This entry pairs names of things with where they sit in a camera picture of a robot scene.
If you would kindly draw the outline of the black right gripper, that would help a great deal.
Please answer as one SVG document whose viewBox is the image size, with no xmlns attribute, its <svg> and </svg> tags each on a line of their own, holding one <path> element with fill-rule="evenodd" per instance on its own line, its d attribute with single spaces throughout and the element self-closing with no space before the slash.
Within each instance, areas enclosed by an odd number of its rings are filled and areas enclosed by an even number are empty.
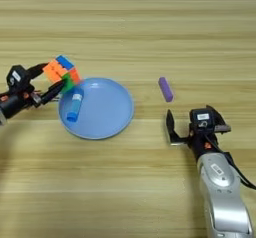
<svg viewBox="0 0 256 238">
<path fill-rule="evenodd" d="M 224 151 L 222 151 L 218 146 L 216 133 L 223 134 L 231 131 L 231 127 L 229 125 L 225 125 L 225 120 L 215 108 L 207 105 L 206 110 L 209 113 L 209 124 L 216 127 L 210 130 L 195 130 L 190 127 L 189 135 L 187 137 L 178 137 L 174 129 L 174 118 L 172 112 L 170 110 L 167 111 L 166 126 L 170 142 L 172 144 L 187 144 L 192 150 L 196 160 L 199 160 L 199 158 L 204 154 L 224 154 Z"/>
</svg>

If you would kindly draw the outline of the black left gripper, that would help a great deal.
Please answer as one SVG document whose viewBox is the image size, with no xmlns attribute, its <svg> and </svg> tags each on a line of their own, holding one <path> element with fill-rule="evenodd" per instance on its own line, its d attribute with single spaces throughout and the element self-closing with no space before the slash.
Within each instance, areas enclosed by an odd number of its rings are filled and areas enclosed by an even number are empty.
<svg viewBox="0 0 256 238">
<path fill-rule="evenodd" d="M 40 63 L 33 67 L 30 67 L 27 72 L 31 79 L 35 79 L 43 73 L 43 68 L 47 66 L 47 63 Z M 8 120 L 14 117 L 16 114 L 31 106 L 38 107 L 47 104 L 53 98 L 55 98 L 65 86 L 65 81 L 61 80 L 51 87 L 44 94 L 37 94 L 34 90 L 26 89 L 22 91 L 8 91 L 0 94 L 0 119 Z"/>
</svg>

